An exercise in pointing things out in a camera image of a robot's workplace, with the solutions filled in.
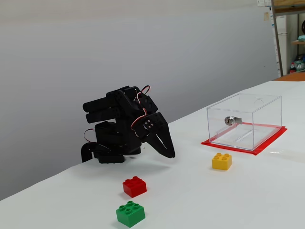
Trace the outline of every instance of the metal object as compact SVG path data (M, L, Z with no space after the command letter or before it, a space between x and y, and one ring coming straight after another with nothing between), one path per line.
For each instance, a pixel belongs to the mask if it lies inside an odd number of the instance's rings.
M237 118L234 116L228 116L224 119L224 123L226 125L232 126L233 124L237 123L237 124L242 124L243 120L241 118Z

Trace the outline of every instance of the yellow lego brick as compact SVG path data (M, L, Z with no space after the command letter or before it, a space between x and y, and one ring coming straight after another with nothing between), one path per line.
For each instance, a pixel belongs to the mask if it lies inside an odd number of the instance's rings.
M212 159L212 168L228 170L232 164L232 156L217 153Z

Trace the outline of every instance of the lego brick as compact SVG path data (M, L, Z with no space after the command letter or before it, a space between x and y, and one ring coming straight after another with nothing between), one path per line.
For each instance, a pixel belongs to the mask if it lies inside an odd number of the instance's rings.
M134 198L147 191L146 183L138 177L123 182L124 192L131 198Z
M120 223L131 228L145 219L145 212L139 204L128 201L126 205L122 205L116 210L116 216Z
M228 170L232 164L232 156L229 154L217 153L212 159L212 167L216 169Z

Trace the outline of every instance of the red lego brick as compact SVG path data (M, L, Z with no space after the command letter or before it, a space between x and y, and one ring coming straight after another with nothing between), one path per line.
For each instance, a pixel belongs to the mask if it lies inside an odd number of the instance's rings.
M124 192L131 198L134 198L147 191L146 183L138 177L123 182Z

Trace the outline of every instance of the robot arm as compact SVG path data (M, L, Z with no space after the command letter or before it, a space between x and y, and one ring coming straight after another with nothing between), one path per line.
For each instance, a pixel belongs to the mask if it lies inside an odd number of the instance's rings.
M141 152L141 142L147 142L163 156L175 157L168 124L161 113L156 113L158 108L152 99L142 91L126 86L83 105L84 111L88 112L88 123L116 120L115 123L103 122L95 126L97 144L83 146L83 162L92 158L84 156L91 151L100 163L122 162L123 155Z

